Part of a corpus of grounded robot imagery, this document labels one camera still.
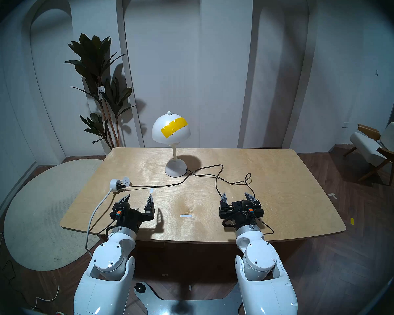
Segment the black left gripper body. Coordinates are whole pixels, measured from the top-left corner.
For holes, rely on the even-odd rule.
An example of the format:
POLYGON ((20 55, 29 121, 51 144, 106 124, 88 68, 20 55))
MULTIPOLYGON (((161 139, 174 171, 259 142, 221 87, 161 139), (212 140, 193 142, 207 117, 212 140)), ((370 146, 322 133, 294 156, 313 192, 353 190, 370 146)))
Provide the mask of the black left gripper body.
POLYGON ((110 217, 116 221, 113 232, 117 231, 118 228, 124 227, 137 234, 143 222, 152 221, 154 219, 154 213, 145 213, 145 208, 144 213, 142 213, 138 210, 131 209, 129 205, 120 205, 116 202, 112 207, 110 217))

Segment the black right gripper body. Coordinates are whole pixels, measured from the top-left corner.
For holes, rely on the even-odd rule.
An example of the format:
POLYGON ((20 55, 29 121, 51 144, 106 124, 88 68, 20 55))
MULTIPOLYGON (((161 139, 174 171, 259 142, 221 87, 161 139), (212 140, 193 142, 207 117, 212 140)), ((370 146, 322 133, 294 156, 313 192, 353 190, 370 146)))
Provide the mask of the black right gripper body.
POLYGON ((246 225, 255 225, 255 219, 261 218, 264 210, 258 199, 249 199, 233 202, 228 205, 225 201, 220 201, 219 217, 222 219, 223 227, 233 227, 235 230, 246 225))

